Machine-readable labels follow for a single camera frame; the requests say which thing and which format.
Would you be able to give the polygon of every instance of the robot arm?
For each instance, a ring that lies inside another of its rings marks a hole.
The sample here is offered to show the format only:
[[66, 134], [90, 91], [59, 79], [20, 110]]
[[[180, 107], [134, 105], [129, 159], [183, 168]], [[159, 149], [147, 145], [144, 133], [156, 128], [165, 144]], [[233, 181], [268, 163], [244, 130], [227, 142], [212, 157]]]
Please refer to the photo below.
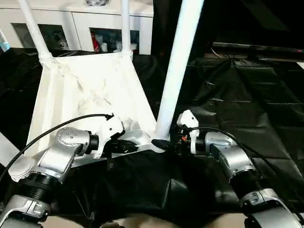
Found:
[[[177, 124], [188, 128], [193, 127], [193, 123], [197, 121], [190, 110], [183, 112], [180, 119], [187, 121], [178, 121]], [[302, 228], [299, 219], [278, 197], [233, 139], [219, 132], [208, 132], [204, 144], [206, 152], [221, 163], [239, 198], [242, 211], [247, 216], [246, 228]]]
[[13, 165], [9, 173], [19, 181], [20, 193], [9, 200], [1, 213], [0, 228], [40, 228], [38, 222], [45, 221], [49, 215], [56, 190], [64, 182], [75, 157], [94, 151], [94, 158], [99, 158], [111, 136], [124, 132], [118, 118], [113, 117], [107, 123], [100, 135], [62, 128], [52, 146], [32, 160], [25, 158]]

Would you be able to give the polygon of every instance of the black fabric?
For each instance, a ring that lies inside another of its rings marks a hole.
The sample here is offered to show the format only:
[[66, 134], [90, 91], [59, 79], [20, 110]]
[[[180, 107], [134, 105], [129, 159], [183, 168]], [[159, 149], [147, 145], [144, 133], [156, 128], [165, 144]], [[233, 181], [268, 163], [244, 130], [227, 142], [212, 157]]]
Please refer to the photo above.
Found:
[[[133, 64], [157, 117], [166, 72], [153, 56], [135, 55]], [[26, 143], [41, 66], [34, 50], [10, 49], [0, 56], [0, 68], [0, 132], [20, 149]], [[188, 63], [174, 123], [180, 112], [190, 109], [201, 125], [235, 135], [267, 157], [278, 175], [255, 158], [260, 172], [281, 197], [304, 211], [303, 75], [296, 63], [197, 59]], [[2, 196], [5, 190], [0, 188]], [[213, 158], [144, 151], [114, 159], [113, 171], [106, 171], [105, 162], [72, 169], [52, 213], [86, 227], [133, 212], [181, 227], [201, 227], [215, 214], [239, 212], [237, 200]]]

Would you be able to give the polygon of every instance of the wrinkled black fabric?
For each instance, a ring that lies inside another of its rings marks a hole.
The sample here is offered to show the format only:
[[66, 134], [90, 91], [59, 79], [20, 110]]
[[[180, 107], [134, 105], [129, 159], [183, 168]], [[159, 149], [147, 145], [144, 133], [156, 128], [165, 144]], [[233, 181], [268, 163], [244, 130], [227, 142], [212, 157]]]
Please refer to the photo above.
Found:
[[[135, 55], [133, 64], [157, 117], [166, 72], [153, 56]], [[41, 66], [34, 50], [11, 49], [0, 56], [0, 67], [0, 131], [21, 149]], [[296, 63], [197, 59], [188, 63], [174, 123], [180, 112], [190, 109], [200, 125], [235, 135], [277, 167], [280, 177], [255, 158], [279, 195], [304, 211], [303, 76]], [[211, 157], [144, 151], [115, 159], [114, 167], [106, 171], [106, 163], [98, 162], [72, 169], [57, 195], [53, 214], [86, 227], [133, 212], [182, 227], [200, 227], [214, 214], [240, 211], [221, 166]]]

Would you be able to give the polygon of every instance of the black cable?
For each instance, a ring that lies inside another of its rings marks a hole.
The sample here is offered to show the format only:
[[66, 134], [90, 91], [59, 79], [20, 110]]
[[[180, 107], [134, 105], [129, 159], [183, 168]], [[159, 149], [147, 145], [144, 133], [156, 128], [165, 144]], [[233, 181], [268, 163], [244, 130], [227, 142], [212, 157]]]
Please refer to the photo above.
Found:
[[19, 153], [13, 157], [13, 159], [8, 163], [8, 165], [5, 167], [3, 173], [1, 174], [0, 176], [0, 183], [3, 179], [3, 177], [5, 176], [5, 174], [9, 171], [10, 167], [14, 164], [14, 162], [22, 155], [24, 154], [24, 152], [29, 148], [31, 147], [35, 142], [37, 142], [39, 139], [41, 139], [42, 137], [46, 136], [47, 134], [53, 132], [54, 130], [57, 130], [58, 128], [60, 127], [63, 127], [64, 125], [67, 125], [67, 124], [70, 124], [72, 122], [75, 122], [77, 120], [81, 120], [81, 119], [85, 119], [85, 118], [89, 118], [89, 117], [96, 117], [96, 116], [103, 116], [107, 119], [110, 119], [111, 117], [113, 117], [113, 115], [108, 115], [108, 114], [90, 114], [90, 115], [83, 115], [83, 116], [80, 116], [80, 117], [76, 117], [74, 119], [71, 119], [71, 120], [68, 120], [68, 121], [65, 121], [51, 129], [49, 129], [48, 131], [42, 133], [41, 135], [39, 135], [38, 137], [36, 137], [35, 139], [33, 139], [30, 143], [28, 143], [21, 151], [19, 151]]
[[[191, 127], [189, 128], [189, 131], [193, 131], [193, 130], [207, 130], [207, 131], [213, 131], [213, 132], [220, 132], [226, 136], [228, 136], [229, 138], [231, 138], [232, 140], [234, 140], [237, 145], [239, 146], [239, 148], [241, 148], [243, 151], [247, 152], [248, 150], [250, 150], [251, 152], [253, 152], [258, 158], [262, 159], [266, 165], [269, 166], [269, 168], [277, 175], [277, 176], [281, 176], [281, 175], [278, 175], [278, 172], [277, 172], [277, 169], [276, 167], [271, 164], [263, 155], [261, 155], [259, 152], [257, 152], [256, 150], [252, 149], [251, 147], [245, 145], [244, 143], [241, 143], [239, 142], [236, 137], [234, 137], [232, 134], [224, 131], [224, 130], [221, 130], [219, 128], [215, 128], [215, 127], [207, 127], [207, 126], [198, 126], [198, 127]], [[304, 204], [302, 198], [292, 189], [292, 192], [297, 196], [298, 200], [301, 201], [302, 204]], [[288, 202], [287, 198], [284, 200], [284, 202], [286, 204], [288, 204], [288, 206], [290, 208], [293, 209], [294, 213], [297, 215], [297, 217], [299, 218], [300, 220], [300, 223], [304, 225], [304, 218], [303, 216], [300, 214], [300, 212], [295, 208], [295, 206], [291, 203]]]

